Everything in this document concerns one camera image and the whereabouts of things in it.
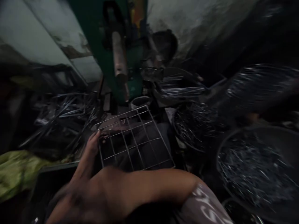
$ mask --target yellow cloth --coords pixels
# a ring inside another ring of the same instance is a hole
[[[52,162],[40,159],[26,150],[10,151],[1,155],[0,203],[25,189],[31,189],[40,168],[52,164]]]

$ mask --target person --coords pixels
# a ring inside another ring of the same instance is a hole
[[[71,181],[50,202],[46,224],[116,223],[141,205],[162,201],[176,205],[173,223],[233,224],[208,186],[183,170],[125,173],[110,166],[91,177],[99,138],[99,131],[89,138]]]

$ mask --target wire rack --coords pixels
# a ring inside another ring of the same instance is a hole
[[[175,167],[163,124],[156,124],[147,106],[97,124],[105,135],[98,142],[102,167],[127,171]]]

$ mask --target green machine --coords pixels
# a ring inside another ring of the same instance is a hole
[[[119,105],[142,94],[147,0],[68,0]]]

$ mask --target wall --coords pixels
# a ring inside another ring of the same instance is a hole
[[[176,58],[201,44],[225,39],[258,0],[149,0],[148,23],[154,32],[171,29],[178,39]]]
[[[0,38],[30,62],[71,65],[22,0],[1,2]]]
[[[175,57],[184,59],[199,45],[228,37],[257,1],[149,0],[148,23],[154,32],[171,29],[178,38]],[[0,38],[6,48],[31,62],[73,66],[88,82],[100,78],[101,70],[66,0],[0,4]]]
[[[86,37],[66,0],[25,0],[87,82],[96,82],[102,71],[93,58]]]

